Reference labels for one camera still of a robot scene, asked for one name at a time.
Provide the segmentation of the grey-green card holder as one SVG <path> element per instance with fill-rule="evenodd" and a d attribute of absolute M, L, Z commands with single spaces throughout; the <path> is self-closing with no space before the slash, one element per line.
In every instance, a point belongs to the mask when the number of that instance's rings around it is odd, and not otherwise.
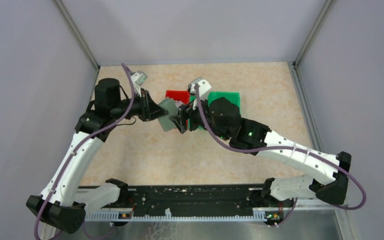
<path fill-rule="evenodd" d="M 168 132 L 176 129 L 177 126 L 170 120 L 170 117 L 178 113 L 177 102 L 172 98 L 166 97 L 158 105 L 167 111 L 167 115 L 158 118 L 158 122 L 163 131 Z"/>

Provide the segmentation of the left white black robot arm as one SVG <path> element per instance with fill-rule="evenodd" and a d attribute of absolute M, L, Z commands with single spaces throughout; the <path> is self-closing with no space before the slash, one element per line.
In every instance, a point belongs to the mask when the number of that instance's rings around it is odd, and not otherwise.
<path fill-rule="evenodd" d="M 79 118 L 70 147 L 57 172 L 40 195 L 31 195 L 27 199 L 27 208 L 36 216 L 36 239 L 39 238 L 40 223 L 73 234 L 87 215 L 102 207 L 133 205 L 128 184 L 114 178 L 86 193 L 78 193 L 92 159 L 121 120 L 137 117 L 149 122 L 168 114 L 152 100 L 147 90 L 141 88 L 136 93 L 134 82 L 129 80 L 129 84 L 131 97 L 121 99 L 124 90 L 119 80 L 104 78 L 98 81 L 94 88 L 94 100 Z"/>

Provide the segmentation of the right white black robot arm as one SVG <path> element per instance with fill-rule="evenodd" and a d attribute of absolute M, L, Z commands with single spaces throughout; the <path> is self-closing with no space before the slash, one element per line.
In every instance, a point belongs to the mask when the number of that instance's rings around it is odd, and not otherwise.
<path fill-rule="evenodd" d="M 261 199 L 267 206 L 292 198 L 317 198 L 338 206 L 345 202 L 349 182 L 346 173 L 351 165 L 349 153 L 324 153 L 289 140 L 267 125 L 243 118 L 240 108 L 224 97 L 211 103 L 202 101 L 202 111 L 196 101 L 182 104 L 169 99 L 168 106 L 169 119 L 181 133 L 203 128 L 221 140 L 228 140 L 230 150 L 276 160 L 304 173 L 266 179 Z"/>

